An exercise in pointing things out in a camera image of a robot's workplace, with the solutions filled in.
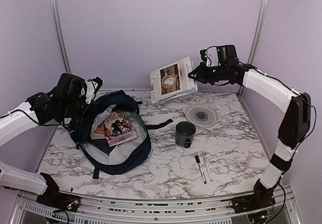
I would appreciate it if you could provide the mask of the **white afternoon tea book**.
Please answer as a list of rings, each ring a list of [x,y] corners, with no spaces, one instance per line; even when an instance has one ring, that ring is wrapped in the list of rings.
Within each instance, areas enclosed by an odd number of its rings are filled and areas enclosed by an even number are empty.
[[[150,99],[153,104],[198,91],[197,83],[188,77],[193,69],[190,57],[150,72]]]

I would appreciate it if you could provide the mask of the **navy blue student backpack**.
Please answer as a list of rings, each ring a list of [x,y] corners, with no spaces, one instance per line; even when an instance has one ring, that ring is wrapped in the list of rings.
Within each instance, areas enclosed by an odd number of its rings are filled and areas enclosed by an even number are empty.
[[[163,128],[168,119],[146,125],[139,115],[140,102],[123,90],[102,95],[68,125],[71,139],[99,173],[121,175],[141,165],[151,151],[149,130]]]

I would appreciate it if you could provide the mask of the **pink illustrated thin book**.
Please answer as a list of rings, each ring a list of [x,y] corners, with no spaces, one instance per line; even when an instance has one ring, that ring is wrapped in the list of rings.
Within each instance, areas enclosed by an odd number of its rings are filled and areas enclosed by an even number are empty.
[[[104,134],[109,146],[119,145],[137,138],[137,133],[125,112],[121,110],[111,112],[93,132]]]

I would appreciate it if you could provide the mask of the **orange treehouse book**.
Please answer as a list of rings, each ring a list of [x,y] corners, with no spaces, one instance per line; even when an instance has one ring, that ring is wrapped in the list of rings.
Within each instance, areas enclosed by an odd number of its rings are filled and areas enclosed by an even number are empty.
[[[90,138],[92,140],[97,140],[97,139],[105,139],[105,135],[97,132],[93,132],[90,134]]]

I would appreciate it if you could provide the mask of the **dark blue hardcover notebook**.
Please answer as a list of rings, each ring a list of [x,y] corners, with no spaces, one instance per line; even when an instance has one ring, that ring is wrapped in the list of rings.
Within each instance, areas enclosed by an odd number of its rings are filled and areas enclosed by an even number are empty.
[[[118,148],[118,145],[109,146],[105,139],[94,139],[93,145],[102,152],[106,153],[108,156],[111,156]]]

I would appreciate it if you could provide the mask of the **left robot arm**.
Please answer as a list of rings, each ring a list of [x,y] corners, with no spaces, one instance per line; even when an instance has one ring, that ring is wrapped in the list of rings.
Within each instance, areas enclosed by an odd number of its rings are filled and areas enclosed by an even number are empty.
[[[48,93],[36,93],[17,108],[1,116],[1,145],[18,135],[39,127],[64,126],[64,120],[79,120],[92,107],[97,92],[103,85],[99,77],[84,80],[63,73],[57,85]],[[43,195],[52,206],[63,203],[63,194],[56,190],[50,177],[25,171],[1,162],[1,186]]]

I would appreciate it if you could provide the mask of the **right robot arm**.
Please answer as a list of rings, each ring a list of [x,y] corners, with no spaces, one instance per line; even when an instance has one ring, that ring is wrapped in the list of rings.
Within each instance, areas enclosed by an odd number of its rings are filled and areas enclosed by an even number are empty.
[[[269,193],[290,169],[299,146],[313,132],[315,125],[311,123],[311,115],[316,113],[316,108],[308,93],[300,93],[257,67],[241,62],[234,45],[216,46],[215,49],[217,65],[213,65],[209,49],[202,49],[201,62],[188,74],[189,78],[216,86],[238,84],[259,94],[283,113],[274,154],[249,197],[251,206],[259,208],[268,201]]]

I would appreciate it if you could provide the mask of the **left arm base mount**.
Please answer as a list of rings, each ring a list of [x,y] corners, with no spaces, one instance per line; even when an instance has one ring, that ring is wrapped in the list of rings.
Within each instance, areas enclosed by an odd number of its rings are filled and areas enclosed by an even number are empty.
[[[60,192],[57,183],[49,174],[41,172],[40,175],[45,179],[47,188],[42,195],[37,196],[36,202],[65,211],[77,212],[81,198]]]

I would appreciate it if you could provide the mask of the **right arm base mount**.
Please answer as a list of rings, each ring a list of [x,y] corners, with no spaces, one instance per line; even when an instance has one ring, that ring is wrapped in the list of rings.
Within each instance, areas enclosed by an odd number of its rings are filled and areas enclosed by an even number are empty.
[[[228,207],[235,213],[253,211],[266,207],[273,207],[276,203],[273,192],[277,184],[272,188],[266,188],[260,180],[254,185],[253,194],[234,197],[229,201]]]

